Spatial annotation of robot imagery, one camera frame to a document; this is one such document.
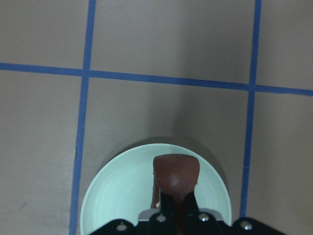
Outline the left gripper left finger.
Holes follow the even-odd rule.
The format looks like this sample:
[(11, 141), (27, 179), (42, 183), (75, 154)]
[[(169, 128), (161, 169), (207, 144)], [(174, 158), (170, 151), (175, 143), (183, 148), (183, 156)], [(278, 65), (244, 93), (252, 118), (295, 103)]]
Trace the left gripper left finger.
[(175, 203), (164, 192), (159, 192), (160, 206), (141, 212), (135, 226), (124, 219), (115, 219), (92, 232), (93, 235), (176, 235)]

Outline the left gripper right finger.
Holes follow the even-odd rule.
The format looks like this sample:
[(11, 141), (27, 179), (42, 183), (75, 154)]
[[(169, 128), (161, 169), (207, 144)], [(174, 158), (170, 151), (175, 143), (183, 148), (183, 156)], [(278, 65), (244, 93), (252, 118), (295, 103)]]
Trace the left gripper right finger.
[(282, 235), (283, 232), (250, 217), (237, 219), (228, 226), (217, 211), (200, 210), (194, 193), (183, 202), (185, 235)]

